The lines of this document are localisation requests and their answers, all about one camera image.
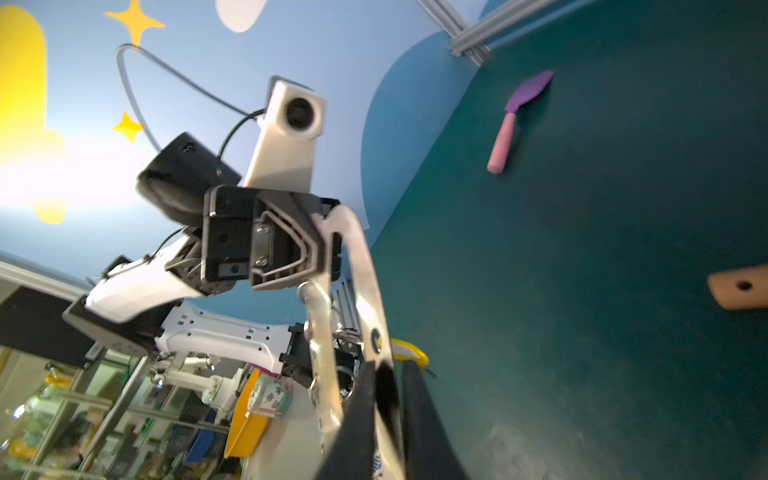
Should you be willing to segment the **aluminium frame left post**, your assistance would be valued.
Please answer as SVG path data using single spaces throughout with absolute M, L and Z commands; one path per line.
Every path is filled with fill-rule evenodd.
M 418 3 L 451 39 L 469 28 L 464 17 L 448 0 L 419 0 Z M 463 53 L 463 56 L 480 67 L 489 53 L 490 49 L 481 43 L 479 46 L 470 47 Z

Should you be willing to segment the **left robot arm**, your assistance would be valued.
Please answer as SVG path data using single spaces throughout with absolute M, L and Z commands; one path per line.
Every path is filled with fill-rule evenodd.
M 179 135 L 140 172 L 137 188 L 180 224 L 182 236 L 139 260 L 116 258 L 64 320 L 127 354 L 197 351 L 282 373 L 291 331 L 257 334 L 193 300 L 240 281 L 282 290 L 337 272 L 339 246 L 318 227 L 336 201 L 309 191 L 314 154 L 311 136 L 268 129 L 241 177 L 192 135 Z

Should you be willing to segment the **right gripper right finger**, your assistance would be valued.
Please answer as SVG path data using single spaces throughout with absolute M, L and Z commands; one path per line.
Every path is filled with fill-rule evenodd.
M 449 442 L 415 361 L 403 363 L 402 387 L 406 478 L 468 479 Z

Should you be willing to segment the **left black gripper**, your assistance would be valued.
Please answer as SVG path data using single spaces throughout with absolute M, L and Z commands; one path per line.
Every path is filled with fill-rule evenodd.
M 340 205 L 312 194 L 220 185 L 205 194 L 202 279 L 249 280 L 256 291 L 296 287 L 318 273 L 341 275 L 341 237 L 317 223 Z

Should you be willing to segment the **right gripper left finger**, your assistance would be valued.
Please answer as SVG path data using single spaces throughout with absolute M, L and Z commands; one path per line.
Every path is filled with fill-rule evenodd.
M 367 362 L 361 367 L 342 425 L 315 479 L 372 479 L 376 448 L 375 383 L 375 364 Z

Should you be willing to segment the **aluminium frame rear bar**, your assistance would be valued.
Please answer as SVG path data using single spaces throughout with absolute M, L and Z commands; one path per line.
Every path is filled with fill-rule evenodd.
M 450 42 L 449 51 L 453 56 L 462 56 L 467 50 L 554 3 L 556 0 L 508 1 L 478 23 L 455 36 Z

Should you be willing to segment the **yellow key with keyring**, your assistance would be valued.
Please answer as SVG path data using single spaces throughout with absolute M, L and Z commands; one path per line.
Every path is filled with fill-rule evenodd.
M 415 345 L 392 338 L 390 341 L 391 364 L 395 362 L 413 361 L 419 368 L 429 366 L 429 357 Z

